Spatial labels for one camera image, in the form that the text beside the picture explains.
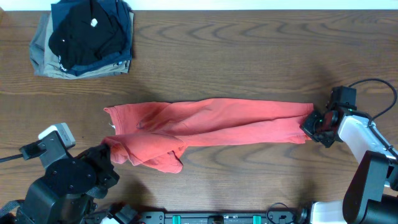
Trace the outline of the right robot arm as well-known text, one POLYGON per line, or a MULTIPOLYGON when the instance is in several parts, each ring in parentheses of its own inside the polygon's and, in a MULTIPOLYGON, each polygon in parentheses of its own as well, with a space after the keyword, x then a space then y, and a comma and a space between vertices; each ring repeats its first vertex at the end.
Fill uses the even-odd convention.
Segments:
POLYGON ((397 151, 389 145, 370 115, 353 107, 339 107, 322 114, 312 111, 301 129, 313 141, 330 147, 345 143, 358 168, 343 200, 316 202, 300 209, 296 223, 397 223, 397 151))

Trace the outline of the coral red t-shirt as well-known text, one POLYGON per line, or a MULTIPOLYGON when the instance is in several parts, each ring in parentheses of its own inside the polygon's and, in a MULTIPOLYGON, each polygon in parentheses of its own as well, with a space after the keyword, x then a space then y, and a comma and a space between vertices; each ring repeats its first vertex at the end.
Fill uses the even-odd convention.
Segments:
POLYGON ((105 108, 115 134, 102 142, 115 163, 176 174, 188 147, 303 144, 300 125, 312 111, 311 103, 234 98, 117 105, 105 108))

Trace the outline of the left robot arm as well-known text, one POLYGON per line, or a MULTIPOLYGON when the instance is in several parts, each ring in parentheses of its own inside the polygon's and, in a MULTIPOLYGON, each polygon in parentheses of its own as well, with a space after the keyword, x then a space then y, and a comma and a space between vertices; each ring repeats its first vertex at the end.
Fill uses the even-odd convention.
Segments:
POLYGON ((139 215, 122 203, 99 212, 96 199, 105 198, 119 180, 106 145, 91 147, 76 157, 51 163, 45 175, 30 185, 23 200, 1 208, 1 223, 139 223, 139 215))

